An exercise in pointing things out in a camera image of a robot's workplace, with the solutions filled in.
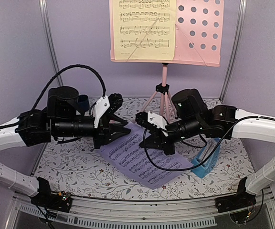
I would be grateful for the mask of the pink music stand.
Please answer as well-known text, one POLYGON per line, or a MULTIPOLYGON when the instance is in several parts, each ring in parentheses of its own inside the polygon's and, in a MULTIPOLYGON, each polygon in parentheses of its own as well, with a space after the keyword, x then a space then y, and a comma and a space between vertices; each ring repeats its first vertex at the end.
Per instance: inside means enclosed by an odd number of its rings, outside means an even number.
MULTIPOLYGON (((188 64, 218 67, 223 30, 222 0, 176 0, 175 53, 171 61, 150 61, 162 64, 162 87, 167 88, 168 65, 188 64)), ((110 59, 114 60, 113 25, 110 13, 110 59)))

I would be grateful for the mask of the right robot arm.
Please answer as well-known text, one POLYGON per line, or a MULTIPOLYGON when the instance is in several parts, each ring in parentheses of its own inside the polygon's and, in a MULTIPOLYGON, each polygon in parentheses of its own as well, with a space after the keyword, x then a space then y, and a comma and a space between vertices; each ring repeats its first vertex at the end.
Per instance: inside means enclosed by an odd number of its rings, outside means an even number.
MULTIPOLYGON (((207 138, 245 138, 275 143, 275 117, 254 114, 234 106, 217 105, 209 109, 196 89, 184 89, 171 99, 179 121, 169 124, 153 112, 139 112, 135 121, 150 132, 140 146, 144 149, 175 153, 174 144, 196 135, 207 138)), ((257 172, 244 177, 232 196, 235 208, 242 208, 263 188, 275 182, 275 156, 257 172)))

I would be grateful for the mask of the yellow sheet music page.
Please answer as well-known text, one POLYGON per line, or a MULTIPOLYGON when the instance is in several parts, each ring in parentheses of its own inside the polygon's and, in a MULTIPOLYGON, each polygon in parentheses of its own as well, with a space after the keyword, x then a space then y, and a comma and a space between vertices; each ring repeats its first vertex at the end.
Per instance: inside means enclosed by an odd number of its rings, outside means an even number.
POLYGON ((173 60, 176 6, 175 0, 110 1, 114 60, 173 60))

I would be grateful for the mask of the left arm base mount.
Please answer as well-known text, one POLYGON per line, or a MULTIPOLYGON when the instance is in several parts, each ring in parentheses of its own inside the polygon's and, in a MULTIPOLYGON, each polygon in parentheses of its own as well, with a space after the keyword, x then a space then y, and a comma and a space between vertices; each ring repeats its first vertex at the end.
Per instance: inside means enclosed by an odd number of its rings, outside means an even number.
POLYGON ((69 213, 72 206, 70 192, 61 191, 59 193, 37 194, 31 197, 31 203, 45 209, 57 210, 69 213))

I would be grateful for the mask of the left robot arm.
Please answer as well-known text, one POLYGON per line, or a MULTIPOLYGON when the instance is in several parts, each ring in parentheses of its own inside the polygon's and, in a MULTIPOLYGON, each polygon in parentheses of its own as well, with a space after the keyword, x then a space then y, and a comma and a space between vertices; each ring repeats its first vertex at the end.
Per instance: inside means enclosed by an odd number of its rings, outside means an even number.
MULTIPOLYGON (((69 142, 90 137, 94 148, 99 149, 131 132, 126 128, 128 122, 114 114, 122 103, 120 94, 104 95, 95 103, 94 116, 86 116, 87 108, 79 101, 75 88, 51 88, 43 110, 27 111, 0 126, 0 151, 49 143, 59 137, 67 137, 69 142)), ((37 197, 45 207, 56 202, 46 179, 26 176, 1 162, 0 181, 29 197, 37 197)))

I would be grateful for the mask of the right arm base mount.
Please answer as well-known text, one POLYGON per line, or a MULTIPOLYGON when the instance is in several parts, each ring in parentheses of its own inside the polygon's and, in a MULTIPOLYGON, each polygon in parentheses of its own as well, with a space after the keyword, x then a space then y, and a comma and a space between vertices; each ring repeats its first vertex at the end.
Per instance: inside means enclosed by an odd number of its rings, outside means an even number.
POLYGON ((255 205, 255 197, 247 193, 219 197, 215 199, 215 206, 219 213, 233 211, 255 205))

